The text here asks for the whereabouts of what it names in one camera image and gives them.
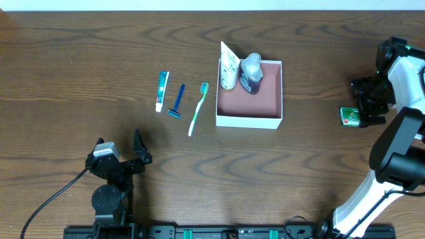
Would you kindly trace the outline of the green white soap box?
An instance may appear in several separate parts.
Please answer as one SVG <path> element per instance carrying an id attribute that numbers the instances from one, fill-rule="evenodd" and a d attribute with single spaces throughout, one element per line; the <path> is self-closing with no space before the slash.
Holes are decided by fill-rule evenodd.
<path id="1" fill-rule="evenodd" d="M 339 110 L 341 125 L 344 127 L 359 127 L 360 115 L 358 108 L 342 107 Z"/>

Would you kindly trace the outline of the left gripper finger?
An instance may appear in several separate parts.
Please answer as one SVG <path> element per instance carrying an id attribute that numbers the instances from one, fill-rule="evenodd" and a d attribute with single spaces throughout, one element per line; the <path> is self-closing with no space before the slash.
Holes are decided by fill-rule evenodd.
<path id="1" fill-rule="evenodd" d="M 135 129 L 133 152 L 137 155 L 137 157 L 144 165 L 151 164 L 153 162 L 152 155 L 149 152 L 148 148 L 144 145 L 138 128 Z"/>
<path id="2" fill-rule="evenodd" d="M 104 139 L 101 138 L 101 137 L 99 137 L 98 140 L 97 140 L 97 142 L 96 142 L 96 144 L 95 144 L 95 147 L 97 147 L 97 145 L 103 144 L 103 143 L 104 143 Z"/>

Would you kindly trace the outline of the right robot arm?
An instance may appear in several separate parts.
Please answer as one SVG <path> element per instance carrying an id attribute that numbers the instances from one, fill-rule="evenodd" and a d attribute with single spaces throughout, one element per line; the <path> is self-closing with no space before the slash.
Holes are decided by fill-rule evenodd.
<path id="1" fill-rule="evenodd" d="M 424 150 L 413 146 L 424 140 L 424 51 L 405 39 L 390 37 L 377 49 L 377 73 L 354 79 L 351 95 L 356 108 L 341 108 L 344 126 L 383 125 L 391 106 L 397 115 L 371 149 L 365 180 L 317 231 L 319 238 L 395 238 L 390 226 L 373 220 L 402 196 L 423 197 Z"/>

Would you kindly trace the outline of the blue soap pump bottle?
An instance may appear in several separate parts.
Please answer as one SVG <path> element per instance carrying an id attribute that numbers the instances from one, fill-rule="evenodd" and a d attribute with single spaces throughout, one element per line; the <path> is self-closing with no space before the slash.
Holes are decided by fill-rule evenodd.
<path id="1" fill-rule="evenodd" d="M 261 56 L 258 53 L 251 53 L 240 63 L 240 83 L 248 93 L 253 95 L 259 92 L 263 79 L 260 61 Z"/>

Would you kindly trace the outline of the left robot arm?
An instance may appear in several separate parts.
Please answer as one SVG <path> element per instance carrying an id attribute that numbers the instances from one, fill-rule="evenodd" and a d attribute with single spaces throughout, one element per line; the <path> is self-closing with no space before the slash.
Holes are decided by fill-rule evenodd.
<path id="1" fill-rule="evenodd" d="M 137 156 L 135 159 L 121 162 L 116 144 L 99 138 L 87 156 L 86 168 L 107 181 L 92 195 L 95 223 L 100 226 L 123 226 L 133 220 L 133 176 L 144 172 L 145 166 L 153 161 L 138 129 L 135 130 L 133 153 Z"/>

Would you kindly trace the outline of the white lotion tube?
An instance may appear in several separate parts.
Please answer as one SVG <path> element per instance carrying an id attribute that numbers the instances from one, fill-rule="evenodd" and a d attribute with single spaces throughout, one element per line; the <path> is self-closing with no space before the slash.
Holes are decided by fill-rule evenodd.
<path id="1" fill-rule="evenodd" d="M 220 84 L 224 90 L 233 90 L 236 86 L 240 59 L 224 42 L 220 44 Z"/>

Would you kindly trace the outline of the green white toothpaste tube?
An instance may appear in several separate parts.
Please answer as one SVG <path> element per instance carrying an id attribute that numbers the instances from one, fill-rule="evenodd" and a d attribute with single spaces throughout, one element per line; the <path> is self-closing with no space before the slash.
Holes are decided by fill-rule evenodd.
<path id="1" fill-rule="evenodd" d="M 159 83 L 158 83 L 158 89 L 157 89 L 157 99 L 155 103 L 155 111 L 161 112 L 163 108 L 163 102 L 165 99 L 165 93 L 167 88 L 167 83 L 169 79 L 170 72 L 168 71 L 162 71 L 159 73 Z"/>

